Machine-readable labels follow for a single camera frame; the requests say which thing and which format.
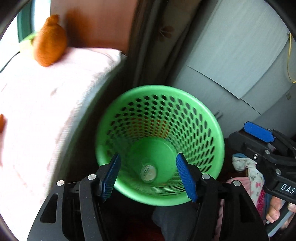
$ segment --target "yellow string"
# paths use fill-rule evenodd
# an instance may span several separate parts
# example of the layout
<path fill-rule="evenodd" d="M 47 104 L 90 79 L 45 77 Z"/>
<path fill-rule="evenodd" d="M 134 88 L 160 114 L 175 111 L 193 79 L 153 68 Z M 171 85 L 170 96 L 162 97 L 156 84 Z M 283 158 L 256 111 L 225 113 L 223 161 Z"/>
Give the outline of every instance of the yellow string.
<path fill-rule="evenodd" d="M 291 55 L 291 49 L 292 49 L 292 34 L 290 33 L 290 44 L 289 44 L 289 51 L 288 51 L 287 71 L 288 71 L 289 79 L 291 80 L 291 82 L 293 84 L 295 84 L 296 80 L 291 79 L 290 73 L 289 73 L 289 60 L 290 60 L 290 55 Z"/>

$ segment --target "white lettering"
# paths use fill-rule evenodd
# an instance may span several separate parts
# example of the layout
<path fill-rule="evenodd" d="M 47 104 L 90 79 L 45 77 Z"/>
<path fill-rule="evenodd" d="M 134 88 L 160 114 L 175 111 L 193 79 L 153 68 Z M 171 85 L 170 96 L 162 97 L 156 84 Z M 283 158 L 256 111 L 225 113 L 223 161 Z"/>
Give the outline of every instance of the white lettering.
<path fill-rule="evenodd" d="M 284 185 L 281 187 L 281 190 L 284 190 L 286 187 L 287 187 L 287 184 L 284 184 Z"/>

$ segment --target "black cable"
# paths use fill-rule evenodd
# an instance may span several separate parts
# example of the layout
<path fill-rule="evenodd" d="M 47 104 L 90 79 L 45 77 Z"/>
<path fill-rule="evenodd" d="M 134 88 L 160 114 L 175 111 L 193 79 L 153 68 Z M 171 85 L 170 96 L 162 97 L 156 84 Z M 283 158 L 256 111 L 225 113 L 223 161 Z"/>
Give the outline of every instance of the black cable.
<path fill-rule="evenodd" d="M 2 73 L 2 71 L 5 69 L 5 67 L 9 64 L 9 62 L 18 54 L 18 53 L 20 53 L 19 51 L 15 54 L 15 55 L 13 55 L 13 57 L 4 65 L 4 67 L 0 70 L 0 74 Z"/>

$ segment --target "screw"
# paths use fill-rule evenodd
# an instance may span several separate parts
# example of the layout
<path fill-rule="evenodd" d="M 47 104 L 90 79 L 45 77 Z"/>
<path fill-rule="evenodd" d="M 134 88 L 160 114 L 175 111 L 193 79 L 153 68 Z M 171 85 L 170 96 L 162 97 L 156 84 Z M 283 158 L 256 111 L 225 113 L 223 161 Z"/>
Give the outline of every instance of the screw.
<path fill-rule="evenodd" d="M 63 186 L 64 184 L 65 184 L 65 181 L 64 180 L 57 181 L 57 186 L 58 187 Z"/>
<path fill-rule="evenodd" d="M 210 175 L 209 174 L 202 174 L 202 179 L 205 179 L 205 180 L 209 180 L 210 179 Z"/>
<path fill-rule="evenodd" d="M 90 174 L 88 177 L 87 177 L 89 180 L 93 180 L 96 178 L 96 174 Z"/>
<path fill-rule="evenodd" d="M 238 180 L 234 180 L 234 181 L 233 181 L 233 185 L 239 187 L 239 186 L 240 186 L 240 181 L 238 181 Z"/>
<path fill-rule="evenodd" d="M 281 170 L 277 168 L 277 169 L 276 169 L 276 174 L 277 174 L 277 175 L 281 175 Z"/>

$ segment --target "green basket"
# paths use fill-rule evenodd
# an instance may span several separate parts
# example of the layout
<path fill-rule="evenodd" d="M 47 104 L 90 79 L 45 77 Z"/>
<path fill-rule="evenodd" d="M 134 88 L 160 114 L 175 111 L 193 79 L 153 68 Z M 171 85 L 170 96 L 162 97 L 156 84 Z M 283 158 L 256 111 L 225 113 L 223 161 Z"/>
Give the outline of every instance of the green basket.
<path fill-rule="evenodd" d="M 188 202 L 176 168 L 183 152 L 190 164 L 213 178 L 224 160 L 220 126 L 208 108 L 192 95 L 168 86 L 142 86 L 118 97 L 97 130 L 99 165 L 121 156 L 115 188 L 149 205 Z"/>

